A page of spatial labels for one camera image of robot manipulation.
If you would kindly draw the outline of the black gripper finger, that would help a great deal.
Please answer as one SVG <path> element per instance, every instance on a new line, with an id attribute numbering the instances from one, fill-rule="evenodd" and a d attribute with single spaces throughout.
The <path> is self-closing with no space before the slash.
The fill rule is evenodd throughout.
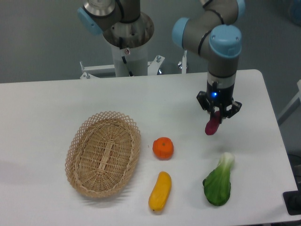
<path id="1" fill-rule="evenodd" d="M 240 111 L 241 107 L 242 107 L 242 103 L 237 101 L 232 101 L 232 103 L 229 106 L 221 105 L 219 107 L 219 111 L 220 111 L 219 123 L 222 124 L 223 119 L 231 118 L 232 116 L 237 114 Z"/>
<path id="2" fill-rule="evenodd" d="M 215 110 L 214 107 L 211 107 L 210 103 L 207 101 L 200 102 L 200 105 L 204 111 L 207 111 L 210 114 L 210 117 L 214 117 Z"/>

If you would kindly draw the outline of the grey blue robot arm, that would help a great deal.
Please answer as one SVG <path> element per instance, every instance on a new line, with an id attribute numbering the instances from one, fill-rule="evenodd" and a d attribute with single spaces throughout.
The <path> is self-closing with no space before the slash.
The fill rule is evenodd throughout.
<path id="1" fill-rule="evenodd" d="M 242 49 L 242 35 L 234 23 L 243 15 L 242 0 L 203 0 L 204 13 L 194 19 L 180 18 L 172 29 L 173 42 L 208 61 L 207 88 L 197 95 L 211 120 L 222 122 L 239 112 L 233 89 Z M 77 15 L 94 35 L 103 35 L 116 50 L 116 75 L 146 73 L 146 60 L 134 53 L 153 36 L 152 20 L 141 11 L 138 0 L 86 0 Z"/>

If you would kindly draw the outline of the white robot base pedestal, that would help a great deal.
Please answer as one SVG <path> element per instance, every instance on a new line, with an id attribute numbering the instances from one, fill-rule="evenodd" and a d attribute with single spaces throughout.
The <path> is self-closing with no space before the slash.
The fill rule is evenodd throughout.
<path id="1" fill-rule="evenodd" d="M 120 49 L 111 45 L 116 77 L 145 76 L 148 74 L 148 49 L 144 44 L 136 48 Z"/>

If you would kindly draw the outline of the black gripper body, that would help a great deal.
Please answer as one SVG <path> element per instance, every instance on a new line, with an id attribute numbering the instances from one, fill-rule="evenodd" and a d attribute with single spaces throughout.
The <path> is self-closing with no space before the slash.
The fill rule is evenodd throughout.
<path id="1" fill-rule="evenodd" d="M 227 88 L 220 88 L 217 82 L 210 84 L 207 82 L 206 91 L 200 91 L 197 94 L 197 100 L 200 102 L 207 101 L 211 107 L 229 106 L 233 99 L 234 84 Z"/>

